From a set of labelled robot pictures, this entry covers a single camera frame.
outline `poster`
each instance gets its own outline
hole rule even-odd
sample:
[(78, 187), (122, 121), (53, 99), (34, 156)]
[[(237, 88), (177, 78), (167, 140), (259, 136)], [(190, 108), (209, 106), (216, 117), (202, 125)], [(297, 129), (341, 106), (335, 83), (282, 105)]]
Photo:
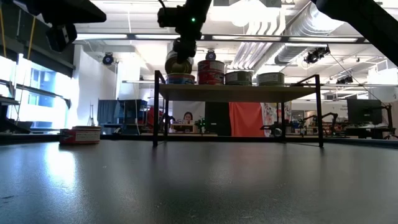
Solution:
[[(279, 103), (279, 110), (277, 111), (277, 103), (261, 103), (262, 123), (263, 125), (272, 125), (277, 121), (277, 113), (279, 114), (279, 122), (282, 122), (282, 110)], [(285, 103), (285, 119), (292, 120), (292, 102)], [(270, 130), (264, 130), (266, 137), (271, 135)]]

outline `dark gray tabletop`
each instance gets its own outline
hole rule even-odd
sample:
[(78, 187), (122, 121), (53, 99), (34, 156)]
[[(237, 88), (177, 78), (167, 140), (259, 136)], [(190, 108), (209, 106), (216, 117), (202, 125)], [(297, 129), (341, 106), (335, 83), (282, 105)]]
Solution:
[(0, 223), (397, 223), (397, 173), (340, 144), (0, 146)]

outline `glass window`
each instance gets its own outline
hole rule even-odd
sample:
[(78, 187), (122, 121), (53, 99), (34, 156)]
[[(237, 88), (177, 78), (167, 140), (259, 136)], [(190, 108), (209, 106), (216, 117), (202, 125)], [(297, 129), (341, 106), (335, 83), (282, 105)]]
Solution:
[(62, 73), (22, 58), (17, 70), (17, 82), (25, 86), (67, 96), (71, 79)]
[(10, 97), (10, 92), (6, 85), (0, 85), (0, 96)]
[(16, 63), (12, 60), (0, 56), (0, 79), (5, 81), (14, 81)]
[[(17, 89), (16, 100), (21, 99), (22, 90)], [(31, 128), (61, 129), (65, 127), (67, 117), (67, 105), (65, 100), (51, 96), (23, 91), (19, 116), (19, 106), (9, 107), (8, 117), (19, 118), (19, 121), (31, 121)]]
[(292, 111), (292, 121), (299, 121), (304, 118), (304, 111)]

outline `orange curtain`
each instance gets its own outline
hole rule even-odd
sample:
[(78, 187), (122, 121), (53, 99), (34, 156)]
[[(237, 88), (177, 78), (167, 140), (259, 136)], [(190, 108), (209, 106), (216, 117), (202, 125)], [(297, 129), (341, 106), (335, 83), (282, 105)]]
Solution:
[(260, 103), (229, 103), (232, 137), (264, 137)]

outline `can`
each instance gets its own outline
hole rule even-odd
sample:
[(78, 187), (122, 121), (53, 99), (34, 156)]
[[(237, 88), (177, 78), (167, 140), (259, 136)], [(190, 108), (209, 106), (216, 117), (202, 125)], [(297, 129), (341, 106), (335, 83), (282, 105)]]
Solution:
[(100, 142), (101, 127), (75, 126), (60, 130), (60, 144), (96, 144)]
[(252, 72), (247, 71), (235, 71), (225, 74), (225, 85), (252, 85)]
[(269, 72), (257, 75), (258, 86), (284, 86), (285, 74), (281, 72)]
[(225, 64), (217, 60), (198, 62), (199, 85), (224, 85)]
[(184, 73), (172, 73), (168, 74), (166, 78), (166, 84), (195, 84), (195, 77), (190, 74)]
[(186, 73), (191, 74), (193, 58), (189, 57), (183, 63), (177, 63), (177, 53), (170, 51), (166, 56), (165, 70), (167, 74)]
[(224, 74), (225, 64), (217, 60), (203, 60), (198, 62), (198, 72), (220, 72)]
[(224, 73), (221, 72), (198, 72), (199, 85), (224, 85)]

